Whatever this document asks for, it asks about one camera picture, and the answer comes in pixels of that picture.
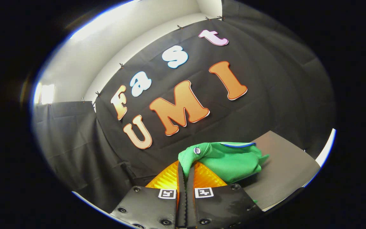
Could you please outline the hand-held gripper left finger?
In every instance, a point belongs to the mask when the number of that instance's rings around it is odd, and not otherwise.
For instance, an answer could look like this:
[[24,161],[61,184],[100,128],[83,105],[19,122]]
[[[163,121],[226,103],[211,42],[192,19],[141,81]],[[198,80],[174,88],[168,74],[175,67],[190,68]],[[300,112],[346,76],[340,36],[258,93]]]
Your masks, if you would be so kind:
[[146,186],[133,186],[111,215],[142,229],[186,228],[187,197],[180,163],[172,163]]

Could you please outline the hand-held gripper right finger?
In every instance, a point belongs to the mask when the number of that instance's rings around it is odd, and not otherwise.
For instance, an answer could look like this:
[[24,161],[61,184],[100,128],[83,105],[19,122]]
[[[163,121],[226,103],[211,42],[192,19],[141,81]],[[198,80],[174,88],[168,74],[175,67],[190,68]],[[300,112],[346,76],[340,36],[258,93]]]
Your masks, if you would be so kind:
[[200,162],[187,180],[188,229],[240,229],[263,211],[239,184],[226,184]]

